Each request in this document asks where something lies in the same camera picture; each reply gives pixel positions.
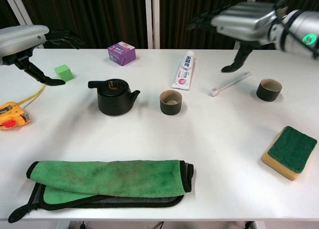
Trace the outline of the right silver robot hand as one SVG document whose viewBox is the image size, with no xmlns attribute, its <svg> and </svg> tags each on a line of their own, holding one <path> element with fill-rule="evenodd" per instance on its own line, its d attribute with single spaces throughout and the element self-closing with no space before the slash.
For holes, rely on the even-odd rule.
<svg viewBox="0 0 319 229">
<path fill-rule="evenodd" d="M 233 63 L 221 69 L 230 73 L 241 68 L 254 49 L 271 42 L 271 28 L 286 10 L 274 3 L 243 1 L 197 14 L 186 29 L 208 30 L 237 40 L 240 46 Z"/>
</svg>

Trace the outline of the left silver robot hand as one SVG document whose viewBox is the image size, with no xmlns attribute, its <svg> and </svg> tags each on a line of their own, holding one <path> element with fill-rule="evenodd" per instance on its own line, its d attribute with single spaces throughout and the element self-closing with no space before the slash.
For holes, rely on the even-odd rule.
<svg viewBox="0 0 319 229">
<path fill-rule="evenodd" d="M 67 42 L 75 49 L 83 46 L 84 41 L 74 32 L 69 30 L 52 30 L 45 25 L 19 25 L 0 30 L 0 64 L 15 65 L 38 82 L 47 86 L 64 85 L 61 79 L 52 79 L 29 61 L 33 50 L 50 41 L 59 44 Z"/>
</svg>

